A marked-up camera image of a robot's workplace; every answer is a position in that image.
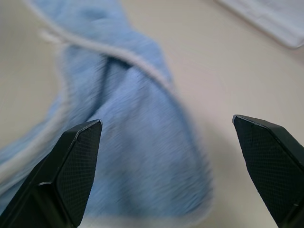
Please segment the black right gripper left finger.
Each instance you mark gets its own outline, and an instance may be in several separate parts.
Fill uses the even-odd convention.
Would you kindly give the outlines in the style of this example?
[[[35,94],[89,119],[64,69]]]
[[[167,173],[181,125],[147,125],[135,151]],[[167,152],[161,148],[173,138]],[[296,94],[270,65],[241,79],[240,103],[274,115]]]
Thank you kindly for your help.
[[[65,131],[0,215],[0,228],[78,228],[95,177],[100,120]]]

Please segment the white cloth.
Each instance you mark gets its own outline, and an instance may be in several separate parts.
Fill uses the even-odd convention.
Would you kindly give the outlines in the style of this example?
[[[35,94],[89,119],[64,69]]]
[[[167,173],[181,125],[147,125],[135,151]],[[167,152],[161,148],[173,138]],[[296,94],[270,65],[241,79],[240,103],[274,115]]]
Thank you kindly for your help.
[[[304,46],[304,0],[216,0],[284,46]]]

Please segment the light blue towel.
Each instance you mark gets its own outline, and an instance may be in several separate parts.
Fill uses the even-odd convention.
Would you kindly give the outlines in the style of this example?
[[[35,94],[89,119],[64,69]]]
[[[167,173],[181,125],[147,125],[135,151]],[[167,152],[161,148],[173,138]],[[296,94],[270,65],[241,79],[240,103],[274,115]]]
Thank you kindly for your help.
[[[25,0],[59,40],[62,85],[46,118],[0,149],[0,214],[61,134],[103,123],[80,228],[189,228],[213,201],[209,160],[158,45],[118,0]]]

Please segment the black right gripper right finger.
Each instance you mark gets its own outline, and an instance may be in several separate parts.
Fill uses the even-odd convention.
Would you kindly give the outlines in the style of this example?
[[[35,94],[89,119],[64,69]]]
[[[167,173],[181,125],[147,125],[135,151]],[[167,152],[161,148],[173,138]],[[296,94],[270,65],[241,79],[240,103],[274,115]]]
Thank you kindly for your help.
[[[278,228],[304,228],[304,147],[277,124],[238,114],[232,122],[250,178]]]

